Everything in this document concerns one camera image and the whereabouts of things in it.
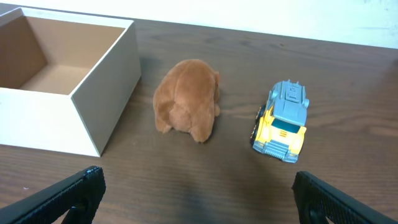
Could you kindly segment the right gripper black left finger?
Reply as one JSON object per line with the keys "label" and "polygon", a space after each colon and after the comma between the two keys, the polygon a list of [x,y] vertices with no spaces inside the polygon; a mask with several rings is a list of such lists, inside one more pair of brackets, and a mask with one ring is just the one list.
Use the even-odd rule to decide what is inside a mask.
{"label": "right gripper black left finger", "polygon": [[91,224],[106,191],[103,169],[91,166],[1,209],[1,223]]}

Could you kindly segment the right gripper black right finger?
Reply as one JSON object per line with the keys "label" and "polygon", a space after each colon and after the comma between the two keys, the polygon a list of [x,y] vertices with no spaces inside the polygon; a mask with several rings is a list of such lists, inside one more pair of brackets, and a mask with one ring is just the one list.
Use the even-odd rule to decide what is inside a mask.
{"label": "right gripper black right finger", "polygon": [[397,223],[307,171],[296,173],[292,190],[301,224]]}

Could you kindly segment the yellow grey toy truck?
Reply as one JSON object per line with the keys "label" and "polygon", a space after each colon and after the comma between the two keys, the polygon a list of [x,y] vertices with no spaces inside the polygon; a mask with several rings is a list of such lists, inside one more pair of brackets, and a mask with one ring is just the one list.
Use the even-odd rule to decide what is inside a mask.
{"label": "yellow grey toy truck", "polygon": [[276,83],[257,113],[250,138],[252,148],[281,161],[296,163],[307,130],[309,102],[305,87],[299,82]]}

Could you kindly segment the brown plush toy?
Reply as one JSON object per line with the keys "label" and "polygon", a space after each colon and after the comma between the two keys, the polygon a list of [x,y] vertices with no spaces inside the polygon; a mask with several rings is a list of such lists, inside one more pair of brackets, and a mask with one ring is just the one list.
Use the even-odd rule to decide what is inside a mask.
{"label": "brown plush toy", "polygon": [[200,59],[182,60],[169,70],[153,97],[155,126],[188,133],[195,142],[210,137],[220,115],[220,73]]}

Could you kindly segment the white cardboard box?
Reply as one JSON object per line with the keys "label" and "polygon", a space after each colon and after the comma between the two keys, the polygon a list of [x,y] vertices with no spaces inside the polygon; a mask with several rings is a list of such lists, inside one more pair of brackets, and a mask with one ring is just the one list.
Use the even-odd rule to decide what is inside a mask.
{"label": "white cardboard box", "polygon": [[135,23],[1,15],[1,144],[99,157],[141,77]]}

